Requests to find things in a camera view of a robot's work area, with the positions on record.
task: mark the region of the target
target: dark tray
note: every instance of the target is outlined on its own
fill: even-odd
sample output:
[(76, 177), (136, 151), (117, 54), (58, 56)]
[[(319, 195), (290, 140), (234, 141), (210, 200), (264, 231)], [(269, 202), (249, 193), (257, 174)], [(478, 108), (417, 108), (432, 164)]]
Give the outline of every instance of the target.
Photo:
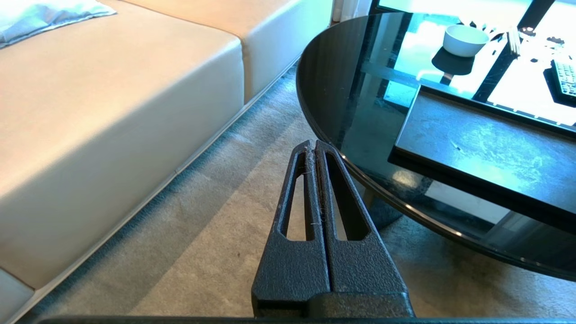
[(421, 86), (389, 162), (576, 233), (576, 134)]

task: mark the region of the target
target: pillow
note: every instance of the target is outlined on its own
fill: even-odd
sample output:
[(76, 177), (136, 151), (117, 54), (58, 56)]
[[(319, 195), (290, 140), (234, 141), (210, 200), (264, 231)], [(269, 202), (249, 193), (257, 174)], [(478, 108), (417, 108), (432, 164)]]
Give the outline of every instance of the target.
[(116, 11), (96, 0), (0, 0), (0, 48)]

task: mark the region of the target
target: black glass tabletop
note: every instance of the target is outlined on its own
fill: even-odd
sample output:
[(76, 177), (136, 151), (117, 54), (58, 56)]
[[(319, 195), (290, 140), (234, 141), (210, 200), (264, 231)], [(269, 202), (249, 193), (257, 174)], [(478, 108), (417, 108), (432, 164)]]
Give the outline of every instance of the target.
[(474, 58), (459, 58), (442, 49), (446, 26), (458, 23), (453, 16), (387, 13), (334, 25), (302, 55), (302, 110), (351, 174), (403, 214), (494, 258), (576, 280), (573, 231), (388, 161), (420, 85), (576, 131), (576, 108), (552, 89), (550, 61), (571, 59), (563, 44), (528, 31), (516, 58), (505, 35), (491, 35)]

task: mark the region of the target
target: black plastic clamp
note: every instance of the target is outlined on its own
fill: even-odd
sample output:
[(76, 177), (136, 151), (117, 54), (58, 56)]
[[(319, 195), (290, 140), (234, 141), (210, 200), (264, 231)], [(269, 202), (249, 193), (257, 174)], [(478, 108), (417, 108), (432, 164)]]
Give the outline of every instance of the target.
[[(306, 241), (286, 237), (296, 179), (304, 176)], [(347, 240), (336, 233), (336, 198)], [(294, 148), (252, 286), (257, 317), (413, 317), (408, 289), (338, 152)]]

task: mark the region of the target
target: sofa seat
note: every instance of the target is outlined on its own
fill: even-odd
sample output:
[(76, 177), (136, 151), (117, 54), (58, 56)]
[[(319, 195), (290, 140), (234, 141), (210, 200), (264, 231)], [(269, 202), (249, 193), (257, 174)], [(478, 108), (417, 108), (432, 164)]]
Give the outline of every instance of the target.
[(117, 15), (0, 51), (0, 269), (78, 266), (244, 103), (234, 35), (115, 0)]
[(242, 41), (244, 100), (257, 98), (330, 24), (332, 0), (126, 0)]

